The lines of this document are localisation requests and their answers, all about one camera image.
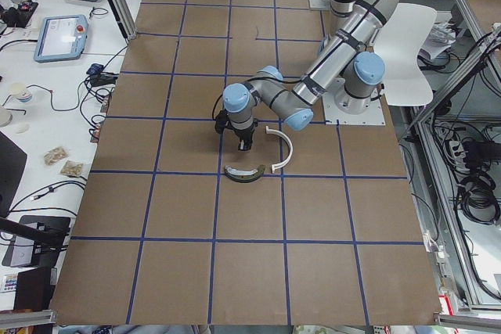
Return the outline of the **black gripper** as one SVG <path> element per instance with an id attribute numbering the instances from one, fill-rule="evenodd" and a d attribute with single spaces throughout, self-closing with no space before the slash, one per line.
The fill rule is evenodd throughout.
<path id="1" fill-rule="evenodd" d="M 226 110 L 220 110 L 214 119 L 214 130 L 217 134 L 222 135 L 225 130 L 232 131 L 239 139 L 238 150 L 249 151 L 253 144 L 253 135 L 257 127 L 257 121 L 252 118 L 251 123 L 244 129 L 236 128 L 229 119 L 229 114 Z"/>

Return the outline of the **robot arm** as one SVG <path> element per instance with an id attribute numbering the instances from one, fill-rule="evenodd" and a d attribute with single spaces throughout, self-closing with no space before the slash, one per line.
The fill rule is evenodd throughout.
<path id="1" fill-rule="evenodd" d="M 382 59 L 365 51 L 374 31 L 391 18 L 399 0 L 329 0 L 333 17 L 331 31 L 317 59 L 301 79 L 287 90 L 281 73 L 274 66 L 260 69 L 242 83 L 230 84 L 222 93 L 222 110 L 214 119 L 214 130 L 234 131 L 238 149 L 247 151 L 253 143 L 257 125 L 253 108 L 264 103 L 295 131 L 305 128 L 313 118 L 312 107 L 339 76 L 345 78 L 345 91 L 353 99 L 367 99 L 385 73 Z"/>

